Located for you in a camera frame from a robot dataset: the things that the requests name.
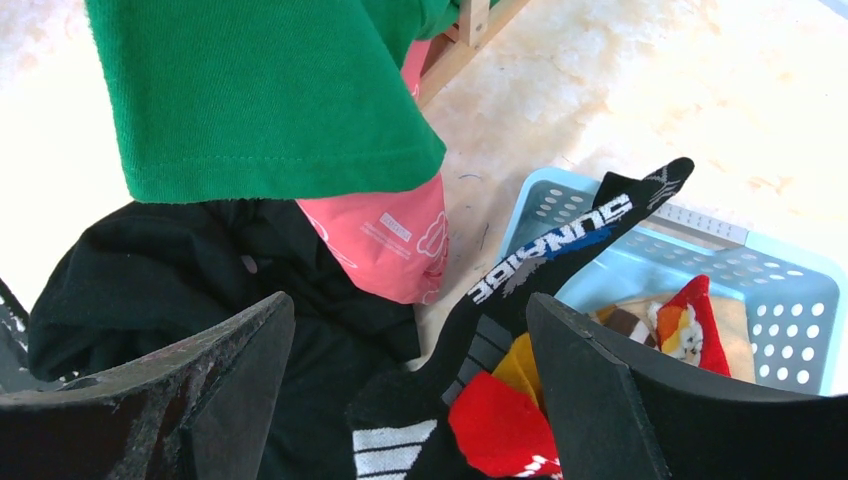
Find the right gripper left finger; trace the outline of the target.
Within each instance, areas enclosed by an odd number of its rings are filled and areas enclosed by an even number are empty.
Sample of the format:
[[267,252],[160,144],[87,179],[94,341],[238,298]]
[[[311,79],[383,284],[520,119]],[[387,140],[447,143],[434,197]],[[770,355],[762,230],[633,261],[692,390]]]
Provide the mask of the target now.
[[54,391],[1,397],[5,479],[253,479],[294,334],[276,293]]

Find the red patterned sock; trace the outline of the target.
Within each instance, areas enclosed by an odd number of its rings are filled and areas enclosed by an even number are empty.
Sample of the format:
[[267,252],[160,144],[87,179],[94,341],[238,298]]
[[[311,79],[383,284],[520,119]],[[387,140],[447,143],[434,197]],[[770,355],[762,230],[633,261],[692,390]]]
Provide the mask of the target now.
[[[665,294],[686,303],[713,295],[705,275],[693,278],[676,293]],[[547,412],[493,376],[500,361],[467,383],[450,409],[449,424],[459,450],[470,466],[493,478],[561,478]]]

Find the mustard yellow striped sock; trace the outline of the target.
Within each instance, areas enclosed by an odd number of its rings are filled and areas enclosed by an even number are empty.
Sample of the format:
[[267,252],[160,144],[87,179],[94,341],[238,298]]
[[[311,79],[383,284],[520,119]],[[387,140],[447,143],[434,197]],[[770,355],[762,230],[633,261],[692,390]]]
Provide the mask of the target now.
[[493,371],[493,376],[519,393],[526,394],[542,412],[546,411],[542,382],[528,333],[513,342]]

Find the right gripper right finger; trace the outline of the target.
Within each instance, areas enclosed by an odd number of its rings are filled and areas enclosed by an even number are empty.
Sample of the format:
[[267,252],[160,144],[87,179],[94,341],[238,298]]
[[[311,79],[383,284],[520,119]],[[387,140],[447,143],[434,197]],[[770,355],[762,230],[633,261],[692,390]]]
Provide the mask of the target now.
[[847,400],[673,359],[536,293],[532,349],[568,479],[843,479]]

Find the black patterned long sock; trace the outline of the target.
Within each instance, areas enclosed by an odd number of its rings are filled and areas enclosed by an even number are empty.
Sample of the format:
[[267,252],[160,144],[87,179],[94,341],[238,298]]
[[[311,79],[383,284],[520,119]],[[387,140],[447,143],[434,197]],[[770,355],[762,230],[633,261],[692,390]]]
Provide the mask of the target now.
[[349,405],[356,478],[484,478],[461,454],[449,408],[527,332],[532,294],[556,294],[675,196],[693,170],[693,161],[681,157],[641,180],[607,173],[590,210],[518,248],[475,283],[450,311],[420,368],[374,377]]

